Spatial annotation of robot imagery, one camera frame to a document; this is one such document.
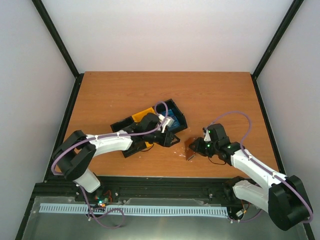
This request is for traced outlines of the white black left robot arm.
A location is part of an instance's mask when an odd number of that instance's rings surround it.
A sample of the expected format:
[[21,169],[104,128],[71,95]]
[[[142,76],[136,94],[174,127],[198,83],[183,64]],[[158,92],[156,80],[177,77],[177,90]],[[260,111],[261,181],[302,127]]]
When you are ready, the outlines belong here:
[[114,133],[86,135],[77,130],[55,152],[52,169],[58,166],[66,180],[82,187],[92,201],[99,201],[103,198],[104,188],[98,177],[89,170],[92,159],[116,151],[139,152],[145,149],[144,143],[171,147],[180,142],[169,131],[174,122],[167,115],[149,112],[140,122]]

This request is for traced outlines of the brown leather card holder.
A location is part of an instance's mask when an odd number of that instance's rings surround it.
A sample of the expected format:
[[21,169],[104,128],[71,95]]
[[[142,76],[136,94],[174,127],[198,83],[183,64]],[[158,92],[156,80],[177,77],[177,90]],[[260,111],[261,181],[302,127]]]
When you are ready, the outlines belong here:
[[187,161],[199,155],[199,153],[195,151],[195,142],[197,142],[197,139],[197,137],[190,137],[184,142],[184,153]]

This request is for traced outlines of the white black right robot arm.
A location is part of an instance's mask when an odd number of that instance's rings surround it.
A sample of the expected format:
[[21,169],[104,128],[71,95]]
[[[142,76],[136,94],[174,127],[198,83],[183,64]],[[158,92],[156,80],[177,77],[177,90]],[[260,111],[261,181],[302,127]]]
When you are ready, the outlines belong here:
[[227,201],[242,200],[268,213],[272,222],[287,231],[313,219],[313,210],[301,179],[286,176],[254,157],[241,142],[231,142],[224,127],[212,124],[203,129],[204,136],[188,147],[203,157],[214,155],[242,171],[254,182],[237,176],[224,184]]

